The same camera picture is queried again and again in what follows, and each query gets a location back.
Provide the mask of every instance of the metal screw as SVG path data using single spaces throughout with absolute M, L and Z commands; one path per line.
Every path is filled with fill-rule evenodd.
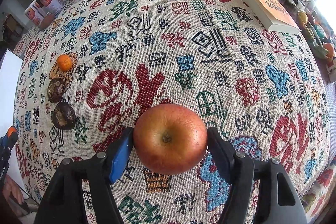
M 67 165 L 67 164 L 70 163 L 70 161 L 71 161 L 70 158 L 65 158 L 64 160 L 62 160 L 62 163 L 63 163 L 64 165 Z
M 105 152 L 98 152 L 96 156 L 97 156 L 97 158 L 99 158 L 99 159 L 103 159 L 103 158 L 105 158 L 106 153 L 105 153 Z
M 245 158 L 245 153 L 244 153 L 244 152 L 241 152 L 241 151 L 238 151 L 238 152 L 236 152 L 236 156 L 237 156 L 238 158 Z
M 272 163 L 279 164 L 280 160 L 278 158 L 271 158 Z

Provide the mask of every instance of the tablecloth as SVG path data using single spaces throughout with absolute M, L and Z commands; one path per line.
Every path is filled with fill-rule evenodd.
M 280 158 L 300 196 L 327 165 L 328 103 L 305 39 L 265 30 L 242 0 L 67 3 L 50 27 L 32 29 L 16 50 L 25 52 L 14 108 L 16 153 L 37 200 L 63 158 L 105 150 L 162 103 L 193 110 L 254 159 Z M 63 53 L 73 60 L 67 73 L 56 65 Z M 51 121 L 56 104 L 46 93 L 55 76 L 65 80 L 62 100 L 76 112 L 70 131 Z M 209 152 L 190 171 L 167 176 L 144 167 L 133 150 L 113 195 L 126 223 L 200 224 L 216 223 L 229 189 Z M 84 190 L 95 223 L 85 182 Z M 253 222 L 257 193 L 256 182 L 246 223 Z

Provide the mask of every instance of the apple stem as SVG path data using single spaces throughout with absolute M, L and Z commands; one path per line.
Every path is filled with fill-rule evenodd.
M 162 140 L 164 143 L 169 143 L 171 142 L 171 137 L 168 134 L 166 134 L 162 137 Z

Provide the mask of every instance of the small mandarin orange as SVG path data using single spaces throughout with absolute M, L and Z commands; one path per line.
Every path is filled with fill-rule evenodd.
M 57 65 L 61 71 L 68 71 L 72 68 L 72 61 L 69 55 L 61 54 L 57 58 Z

